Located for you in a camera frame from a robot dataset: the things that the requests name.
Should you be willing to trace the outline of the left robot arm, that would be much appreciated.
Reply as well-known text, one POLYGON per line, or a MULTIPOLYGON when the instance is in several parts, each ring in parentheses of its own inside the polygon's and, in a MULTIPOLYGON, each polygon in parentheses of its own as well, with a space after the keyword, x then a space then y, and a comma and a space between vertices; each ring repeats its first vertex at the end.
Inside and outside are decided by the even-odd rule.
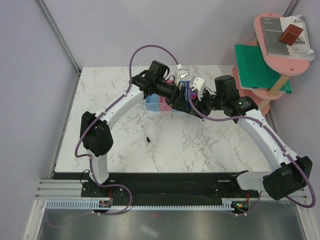
POLYGON ((176 111, 190 113, 186 87, 180 83, 180 80, 190 75, 189 71, 179 68, 173 82, 168 83, 165 74, 169 70, 167 65, 154 60, 149 69, 132 77, 129 90, 124 91, 101 112, 87 111, 82 115, 80 138, 89 156, 91 179, 95 181, 92 191, 99 197, 106 196, 110 191, 110 185, 106 182, 109 178, 107 153, 114 143, 111 130, 123 115, 151 95, 165 98, 166 104, 176 111))

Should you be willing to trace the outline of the light blue bin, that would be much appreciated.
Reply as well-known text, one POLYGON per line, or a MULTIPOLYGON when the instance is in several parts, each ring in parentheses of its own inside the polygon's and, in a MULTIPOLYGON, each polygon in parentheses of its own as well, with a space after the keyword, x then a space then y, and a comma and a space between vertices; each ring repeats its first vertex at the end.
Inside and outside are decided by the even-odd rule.
POLYGON ((145 107, 148 112, 159 112, 160 111, 160 97, 157 94, 149 95, 145 99, 145 107))
POLYGON ((179 82, 179 87, 182 87, 182 86, 184 86, 185 88, 188 86, 188 84, 187 84, 187 81, 180 81, 179 82))

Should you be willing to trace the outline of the purple bin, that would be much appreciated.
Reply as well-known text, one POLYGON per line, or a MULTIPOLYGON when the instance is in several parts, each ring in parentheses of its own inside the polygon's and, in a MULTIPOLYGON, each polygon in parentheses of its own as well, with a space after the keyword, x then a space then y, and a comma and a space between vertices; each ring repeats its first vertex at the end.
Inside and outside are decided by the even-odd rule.
POLYGON ((190 81, 186 80, 185 81, 185 99, 187 101, 189 100, 189 89, 190 89, 190 81))

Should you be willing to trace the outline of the pink bin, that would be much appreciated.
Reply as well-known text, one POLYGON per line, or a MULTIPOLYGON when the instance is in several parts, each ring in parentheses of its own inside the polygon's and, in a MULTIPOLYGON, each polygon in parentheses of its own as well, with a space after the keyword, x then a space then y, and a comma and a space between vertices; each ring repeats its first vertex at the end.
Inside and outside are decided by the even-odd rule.
POLYGON ((172 112, 173 109, 167 104, 166 98, 159 96, 159 110, 162 112, 172 112))

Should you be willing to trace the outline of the black-capped white pen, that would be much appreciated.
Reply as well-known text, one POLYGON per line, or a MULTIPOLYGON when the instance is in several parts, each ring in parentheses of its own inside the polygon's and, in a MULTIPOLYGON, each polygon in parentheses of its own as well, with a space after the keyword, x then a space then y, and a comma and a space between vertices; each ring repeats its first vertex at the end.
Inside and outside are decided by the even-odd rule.
POLYGON ((148 136, 148 134, 147 134, 147 131, 146 131, 145 127, 142 126, 141 129, 142 129, 142 131, 143 131, 143 133, 144 133, 144 135, 145 135, 145 138, 146 138, 147 143, 150 144, 150 143, 151 143, 151 140, 150 140, 150 138, 149 138, 149 136, 148 136))

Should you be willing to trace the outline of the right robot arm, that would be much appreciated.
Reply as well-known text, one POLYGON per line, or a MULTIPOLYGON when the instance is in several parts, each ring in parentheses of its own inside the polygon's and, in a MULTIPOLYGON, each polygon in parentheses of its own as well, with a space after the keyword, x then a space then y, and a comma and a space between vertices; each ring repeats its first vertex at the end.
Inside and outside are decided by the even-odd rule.
POLYGON ((206 88, 205 80, 196 77, 190 84, 188 96, 192 109, 201 117, 210 119, 211 111, 223 111, 225 120, 233 120, 251 137, 267 160, 270 172, 244 171, 229 184, 235 197, 247 190, 266 192, 272 199, 281 200, 310 187, 309 176, 313 166, 307 157, 299 157, 279 138, 266 122, 262 112, 249 96, 240 96, 235 79, 224 75, 214 80, 216 92, 206 88))

